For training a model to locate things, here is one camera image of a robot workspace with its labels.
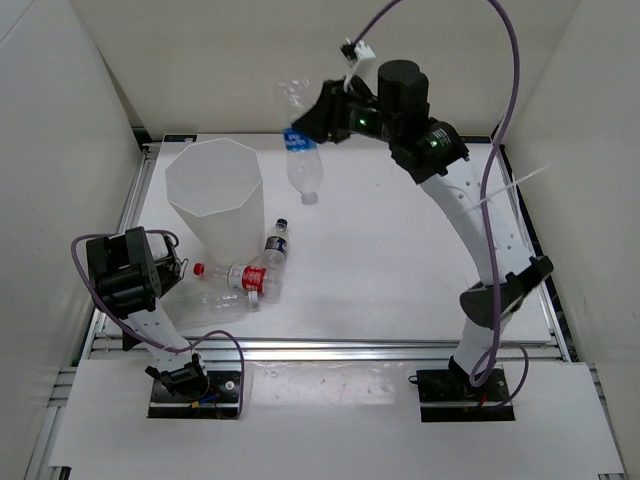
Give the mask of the clear bottle blue label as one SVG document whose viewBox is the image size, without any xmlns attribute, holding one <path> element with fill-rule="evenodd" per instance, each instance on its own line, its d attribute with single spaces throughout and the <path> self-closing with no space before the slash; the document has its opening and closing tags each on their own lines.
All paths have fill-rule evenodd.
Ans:
<svg viewBox="0 0 640 480">
<path fill-rule="evenodd" d="M 283 122 L 289 182 L 299 193 L 303 205 L 317 204 L 324 176 L 317 144 L 293 128 L 294 121 L 313 105 L 313 89 L 307 79 L 293 79 L 278 82 L 275 92 Z"/>
</svg>

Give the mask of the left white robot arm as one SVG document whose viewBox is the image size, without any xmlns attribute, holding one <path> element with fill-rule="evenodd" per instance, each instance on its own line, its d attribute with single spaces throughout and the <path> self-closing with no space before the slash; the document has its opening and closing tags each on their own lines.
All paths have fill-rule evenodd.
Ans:
<svg viewBox="0 0 640 480">
<path fill-rule="evenodd" d="M 210 377 L 161 305 L 183 278 L 176 246 L 170 234 L 142 227 L 90 239 L 85 244 L 88 281 L 99 308 L 119 323 L 123 349 L 145 345 L 154 359 L 146 373 L 169 393 L 194 401 L 206 395 Z"/>
</svg>

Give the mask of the clear bottle red label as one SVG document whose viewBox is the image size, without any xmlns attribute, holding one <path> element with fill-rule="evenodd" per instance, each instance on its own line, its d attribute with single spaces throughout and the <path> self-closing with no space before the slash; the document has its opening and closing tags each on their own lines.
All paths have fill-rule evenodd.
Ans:
<svg viewBox="0 0 640 480">
<path fill-rule="evenodd" d="M 255 292 L 265 301 L 277 302 L 281 296 L 280 272 L 267 267 L 239 263 L 205 265 L 198 262 L 193 266 L 193 273 L 212 287 Z"/>
</svg>

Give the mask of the clear bottle black cap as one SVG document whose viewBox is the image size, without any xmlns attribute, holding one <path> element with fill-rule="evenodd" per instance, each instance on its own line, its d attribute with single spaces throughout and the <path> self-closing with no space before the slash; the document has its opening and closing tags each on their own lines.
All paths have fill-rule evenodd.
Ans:
<svg viewBox="0 0 640 480">
<path fill-rule="evenodd" d="M 282 270 L 286 264 L 288 243 L 288 221 L 279 218 L 267 232 L 263 252 L 258 258 L 258 265 L 269 270 Z"/>
</svg>

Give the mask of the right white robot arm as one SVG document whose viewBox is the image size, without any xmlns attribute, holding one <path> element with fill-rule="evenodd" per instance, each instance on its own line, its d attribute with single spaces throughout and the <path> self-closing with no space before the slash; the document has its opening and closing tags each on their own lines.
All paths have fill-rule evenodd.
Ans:
<svg viewBox="0 0 640 480">
<path fill-rule="evenodd" d="M 358 134 L 387 144 L 392 159 L 439 206 L 475 264 L 479 281 L 460 296 L 466 315 L 449 361 L 449 387 L 470 400 L 489 381 L 501 334 L 554 266 L 534 256 L 489 200 L 456 130 L 430 113 L 429 80 L 409 60 L 382 64 L 377 88 L 358 76 L 326 80 L 317 99 L 295 108 L 292 128 L 318 144 Z"/>
</svg>

